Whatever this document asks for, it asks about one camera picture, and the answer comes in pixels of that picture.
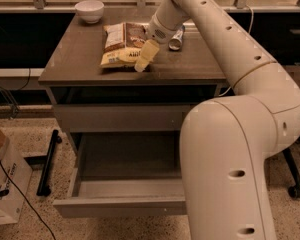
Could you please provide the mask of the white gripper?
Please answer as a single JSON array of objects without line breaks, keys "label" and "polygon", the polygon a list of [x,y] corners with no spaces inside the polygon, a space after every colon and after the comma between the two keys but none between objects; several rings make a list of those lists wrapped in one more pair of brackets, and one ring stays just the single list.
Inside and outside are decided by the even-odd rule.
[{"label": "white gripper", "polygon": [[167,22],[155,13],[146,28],[146,36],[149,40],[141,48],[140,55],[134,66],[135,70],[143,72],[159,52],[159,44],[168,43],[175,32],[175,28],[170,27]]}]

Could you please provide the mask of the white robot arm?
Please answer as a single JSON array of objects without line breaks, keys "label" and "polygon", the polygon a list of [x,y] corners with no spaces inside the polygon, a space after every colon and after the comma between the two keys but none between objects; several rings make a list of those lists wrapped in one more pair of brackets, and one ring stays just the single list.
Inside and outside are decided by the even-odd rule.
[{"label": "white robot arm", "polygon": [[300,88],[214,0],[163,0],[136,62],[143,71],[192,20],[234,93],[202,102],[180,131],[192,240],[276,240],[264,162],[300,136]]}]

